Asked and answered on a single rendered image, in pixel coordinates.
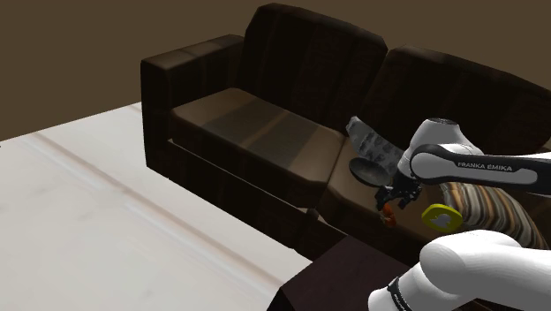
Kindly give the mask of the dark robot stand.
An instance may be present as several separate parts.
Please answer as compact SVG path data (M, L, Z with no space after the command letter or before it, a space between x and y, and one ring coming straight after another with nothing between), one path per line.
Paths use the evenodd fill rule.
M415 264L423 244L408 239L301 241L312 262L280 286L266 311L368 311L369 294Z

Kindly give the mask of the grey patterned tablet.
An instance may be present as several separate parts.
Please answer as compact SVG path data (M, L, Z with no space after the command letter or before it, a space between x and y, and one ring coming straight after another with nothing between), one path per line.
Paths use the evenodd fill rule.
M346 132L358 156L378 163L390 176L396 174L397 164L404 153L402 149L384 139L357 116L351 117Z

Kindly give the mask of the orange red small toy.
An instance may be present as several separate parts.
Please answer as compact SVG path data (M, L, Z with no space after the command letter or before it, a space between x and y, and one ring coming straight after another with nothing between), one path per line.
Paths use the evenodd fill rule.
M385 203L380 210L381 221L389 228L396 226L395 214L388 203Z

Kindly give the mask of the dark brown sofa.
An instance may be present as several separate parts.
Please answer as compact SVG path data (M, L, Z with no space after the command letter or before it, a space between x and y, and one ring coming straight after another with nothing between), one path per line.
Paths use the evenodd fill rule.
M487 154L526 155L551 139L551 90L429 49L389 49L377 34L285 4L227 34L145 58L140 86L147 166L296 250L323 238L437 237L423 210L439 186L389 205L349 170L357 116L403 151L428 118L448 118Z

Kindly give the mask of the yellow round disc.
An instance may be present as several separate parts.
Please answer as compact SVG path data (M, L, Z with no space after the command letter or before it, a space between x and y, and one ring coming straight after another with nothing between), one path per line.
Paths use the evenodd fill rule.
M456 231L464 219L460 212L443 204L432 204L421 214L421 220L427 227L444 233Z

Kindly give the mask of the dark round bowl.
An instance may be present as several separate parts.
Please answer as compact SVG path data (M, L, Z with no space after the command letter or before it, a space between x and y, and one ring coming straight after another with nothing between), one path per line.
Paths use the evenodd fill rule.
M360 183L371 187L383 187L391 184L391 176L378 163L362 157L349 161L352 176Z

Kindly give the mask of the striped brown pillow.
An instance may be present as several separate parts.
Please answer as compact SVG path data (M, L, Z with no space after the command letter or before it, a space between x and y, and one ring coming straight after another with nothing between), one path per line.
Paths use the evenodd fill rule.
M521 203L501 188L460 182L447 182L439 187L444 204L461 214L461 231L498 231L512 237L522 247L549 249Z

